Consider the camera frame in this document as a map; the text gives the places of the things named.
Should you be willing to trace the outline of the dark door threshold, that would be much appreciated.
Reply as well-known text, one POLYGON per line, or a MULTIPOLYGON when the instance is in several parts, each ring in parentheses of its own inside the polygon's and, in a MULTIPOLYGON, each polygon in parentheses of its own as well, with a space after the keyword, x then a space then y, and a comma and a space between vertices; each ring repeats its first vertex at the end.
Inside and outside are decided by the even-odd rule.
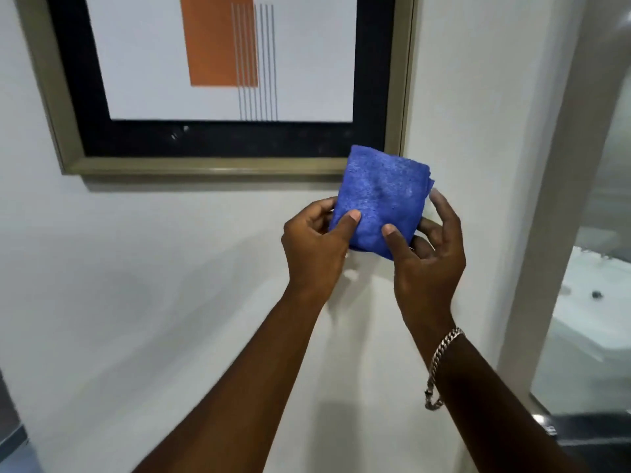
POLYGON ((532 416, 590 473, 631 473, 631 411, 532 416))

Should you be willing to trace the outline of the person's right hand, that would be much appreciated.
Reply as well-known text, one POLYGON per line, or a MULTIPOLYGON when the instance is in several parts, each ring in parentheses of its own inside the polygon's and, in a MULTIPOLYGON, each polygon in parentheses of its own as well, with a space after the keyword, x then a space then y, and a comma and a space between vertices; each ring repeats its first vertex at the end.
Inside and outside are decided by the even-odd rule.
POLYGON ((409 331, 441 339, 455 327, 451 304, 466 268, 466 255, 459 216, 436 188, 429 198, 441 220, 443 245, 431 246, 423 233, 415 235, 408 245, 420 260, 394 268, 394 288, 409 331))

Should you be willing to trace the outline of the person's left hand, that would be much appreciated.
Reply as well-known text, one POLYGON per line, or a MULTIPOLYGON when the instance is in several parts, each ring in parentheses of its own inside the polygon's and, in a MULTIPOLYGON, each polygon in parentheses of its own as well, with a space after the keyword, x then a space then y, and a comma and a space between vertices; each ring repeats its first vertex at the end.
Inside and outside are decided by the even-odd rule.
POLYGON ((287 221, 281 243, 288 265, 286 295, 306 308, 322 310, 336 286, 348 252, 327 241, 337 198, 313 201, 287 221))

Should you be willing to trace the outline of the white bathtub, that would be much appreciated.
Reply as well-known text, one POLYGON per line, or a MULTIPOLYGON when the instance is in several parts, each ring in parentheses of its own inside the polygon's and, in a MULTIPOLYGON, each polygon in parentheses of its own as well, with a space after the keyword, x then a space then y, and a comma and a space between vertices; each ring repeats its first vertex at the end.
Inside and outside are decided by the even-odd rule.
POLYGON ((580 227, 531 394, 552 414, 631 411, 631 248, 580 227))

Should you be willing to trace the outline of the blue cloth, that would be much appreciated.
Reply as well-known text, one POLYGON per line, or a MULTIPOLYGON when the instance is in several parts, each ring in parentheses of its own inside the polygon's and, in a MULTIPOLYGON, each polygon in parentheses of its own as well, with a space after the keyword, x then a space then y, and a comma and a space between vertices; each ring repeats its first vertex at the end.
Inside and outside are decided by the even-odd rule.
POLYGON ((329 229, 333 230, 344 214, 356 209, 361 218, 350 249, 392 260, 383 226, 394 225, 410 243, 433 184, 430 166, 426 164, 353 145, 329 229))

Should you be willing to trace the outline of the framed abstract picture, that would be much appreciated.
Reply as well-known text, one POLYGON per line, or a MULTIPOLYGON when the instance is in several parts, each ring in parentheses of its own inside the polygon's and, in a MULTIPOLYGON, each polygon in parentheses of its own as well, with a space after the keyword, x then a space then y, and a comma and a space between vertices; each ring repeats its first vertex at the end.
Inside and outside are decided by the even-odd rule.
POLYGON ((13 0, 63 175, 400 157, 418 0, 13 0))

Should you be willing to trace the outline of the white door frame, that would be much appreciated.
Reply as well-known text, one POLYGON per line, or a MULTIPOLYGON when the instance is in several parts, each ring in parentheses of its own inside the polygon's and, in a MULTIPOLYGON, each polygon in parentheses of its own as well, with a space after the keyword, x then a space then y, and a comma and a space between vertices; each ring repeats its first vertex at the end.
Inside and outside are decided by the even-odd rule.
POLYGON ((555 125, 530 196, 531 223, 510 304, 498 373, 531 413, 545 410, 531 386, 582 210, 631 67, 631 0, 585 0, 565 78, 555 88, 555 125))

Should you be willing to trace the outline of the person's right forearm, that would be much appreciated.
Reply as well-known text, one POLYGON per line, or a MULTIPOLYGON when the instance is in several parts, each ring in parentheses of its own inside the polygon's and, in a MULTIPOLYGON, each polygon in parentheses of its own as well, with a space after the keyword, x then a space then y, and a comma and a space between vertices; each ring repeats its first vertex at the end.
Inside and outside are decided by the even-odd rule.
POLYGON ((545 432, 464 334, 433 383, 479 473, 588 473, 545 432))

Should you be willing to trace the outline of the person's left forearm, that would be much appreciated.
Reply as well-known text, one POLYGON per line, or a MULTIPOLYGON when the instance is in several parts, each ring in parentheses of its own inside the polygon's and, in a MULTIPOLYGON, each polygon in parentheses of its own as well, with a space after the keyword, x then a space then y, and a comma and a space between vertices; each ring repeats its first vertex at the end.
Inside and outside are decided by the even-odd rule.
POLYGON ((132 473, 263 473, 332 292, 288 285, 223 376, 132 473))

